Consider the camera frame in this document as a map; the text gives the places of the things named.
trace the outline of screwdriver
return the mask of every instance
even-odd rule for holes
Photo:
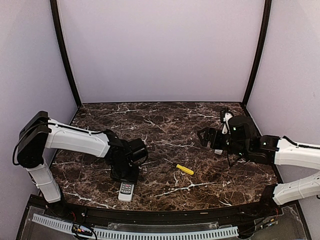
[[[190,170],[189,168],[187,168],[185,166],[181,166],[180,164],[174,163],[174,162],[169,161],[168,159],[165,159],[165,158],[164,158],[164,160],[166,160],[167,162],[173,164],[177,169],[180,169],[181,171],[185,172],[186,174],[189,174],[189,175],[195,174],[194,171]]]

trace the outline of black robotic arm joint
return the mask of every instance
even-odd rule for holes
[[[38,112],[20,131],[17,161],[24,168],[35,168],[43,164],[43,152],[51,129],[48,127],[48,113]]]

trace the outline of yellow screwdriver handle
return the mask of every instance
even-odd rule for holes
[[[181,166],[180,164],[177,164],[177,165],[176,165],[176,168],[177,168],[177,169],[180,169],[180,170],[182,170],[182,171],[184,171],[185,173],[190,174],[190,175],[195,174],[194,171],[190,170],[189,168],[186,168],[185,166]]]

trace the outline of wire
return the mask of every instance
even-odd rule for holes
[[[270,215],[273,211],[276,211],[276,209],[277,209],[277,208],[272,209],[272,211],[271,211],[269,214],[267,214],[267,216],[266,216],[265,218],[263,218],[263,219],[260,220],[257,224],[255,224],[254,226],[248,228],[247,230],[242,231],[242,232],[239,232],[239,234],[242,234],[242,235],[251,235],[252,232],[250,232],[250,233],[246,233],[246,232],[248,232],[248,231],[251,230],[251,229],[254,229],[256,226],[258,226],[258,225],[261,224],[263,221],[265,221],[267,218],[269,218],[269,215]]]
[[[305,149],[319,149],[320,150],[320,147],[318,146],[308,146],[308,145],[299,145],[298,143],[292,141],[290,138],[288,138],[287,136],[283,136],[283,139],[287,140],[289,143],[291,143],[292,145],[295,145],[299,148],[305,148]]]
[[[69,214],[72,214],[72,215],[73,215],[73,221],[72,221],[72,223],[79,225],[79,228],[80,228],[81,226],[83,226],[83,227],[89,229],[89,230],[92,232],[92,234],[94,235],[95,240],[98,240],[98,236],[97,236],[97,234],[95,233],[94,229],[93,229],[92,227],[86,225],[86,224],[78,223],[78,222],[77,222],[76,215],[75,215],[75,213],[74,213],[73,211],[69,212],[69,213],[68,213],[67,215],[65,215],[65,216],[59,216],[59,215],[56,214],[48,205],[46,205],[46,207],[51,211],[51,213],[53,213],[53,215],[55,215],[57,218],[60,218],[60,219],[65,219],[67,216],[69,216]],[[78,236],[78,235],[77,235],[77,237],[79,237],[78,239],[88,239],[88,238],[82,238],[81,236]]]
[[[149,153],[146,152],[145,159],[140,164],[138,164],[138,166],[140,167],[142,164],[144,164],[148,160],[148,158],[149,158]]]
[[[98,240],[98,236],[97,236],[95,230],[94,230],[92,227],[90,227],[90,226],[88,226],[88,225],[86,225],[86,224],[77,223],[77,222],[73,222],[73,225],[74,225],[74,224],[78,224],[78,225],[79,225],[78,228],[80,228],[80,227],[82,226],[82,227],[85,227],[85,228],[89,229],[89,230],[91,231],[92,235],[94,235],[95,240]],[[77,236],[77,239],[80,239],[80,240],[87,240],[87,239],[90,239],[90,238],[91,238],[91,237],[82,237],[82,236],[79,236],[77,232],[74,232],[74,234]]]
[[[74,127],[71,127],[71,126],[65,126],[65,125],[60,125],[60,124],[57,124],[57,123],[53,123],[53,122],[41,122],[41,123],[38,123],[38,124],[35,124],[33,126],[31,126],[30,128],[27,129],[27,131],[22,135],[22,137],[20,137],[19,141],[17,142],[17,144],[15,145],[14,147],[14,150],[13,150],[13,154],[12,154],[12,163],[13,165],[15,166],[19,166],[20,163],[15,163],[15,158],[16,158],[16,151],[20,145],[20,143],[22,142],[22,140],[25,138],[25,136],[33,129],[39,127],[39,126],[44,126],[44,125],[57,125],[58,127],[61,127],[61,128],[65,128],[65,129],[71,129],[71,130],[74,130],[74,131],[77,131],[77,132],[81,132],[81,133],[90,133],[89,131],[86,131],[86,130],[82,130],[82,129],[78,129],[78,128],[74,128]],[[96,132],[91,132],[92,135],[96,135],[96,134],[102,134],[104,131],[96,131]]]
[[[18,149],[18,146],[20,145],[20,143],[22,142],[22,140],[24,139],[24,137],[33,129],[39,127],[39,126],[43,126],[43,125],[56,125],[55,123],[53,122],[42,122],[42,123],[38,123],[36,125],[33,125],[31,126],[23,135],[22,137],[19,139],[19,141],[17,142],[17,144],[15,145],[14,147],[14,150],[13,150],[13,154],[12,154],[12,163],[13,165],[15,166],[18,166],[20,165],[20,163],[15,163],[15,157],[16,157],[16,151]]]
[[[242,158],[243,158],[243,156],[240,156],[235,161],[233,161],[233,163],[231,163],[230,159],[229,159],[229,152],[228,152],[228,150],[226,151],[226,159],[228,160],[229,168],[233,167]]]

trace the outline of black frame pole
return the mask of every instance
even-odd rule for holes
[[[252,89],[254,87],[254,83],[256,80],[262,52],[265,45],[266,35],[267,35],[267,29],[268,29],[268,23],[269,23],[269,17],[270,17],[270,11],[271,11],[271,3],[272,0],[265,0],[264,2],[264,10],[263,10],[263,16],[262,16],[262,23],[261,23],[261,29],[260,29],[260,35],[258,44],[255,51],[255,56],[253,60],[253,65],[249,77],[248,84],[246,86],[245,94],[242,100],[242,103],[246,107],[252,92]]]
[[[77,107],[79,108],[79,107],[81,107],[82,103],[81,103],[81,99],[79,96],[79,92],[77,90],[74,76],[72,74],[72,70],[71,70],[71,66],[70,66],[70,62],[69,62],[69,58],[68,58],[68,54],[67,54],[66,44],[64,41],[64,35],[62,32],[62,28],[61,28],[57,0],[50,0],[50,5],[51,5],[51,12],[52,12],[52,18],[53,18],[56,39],[58,41],[60,54],[61,54],[61,58],[62,58],[63,65],[64,65],[64,70],[65,70],[66,76],[68,78],[68,82],[69,82],[69,85],[70,85],[70,88],[72,91],[74,101],[75,101]]]

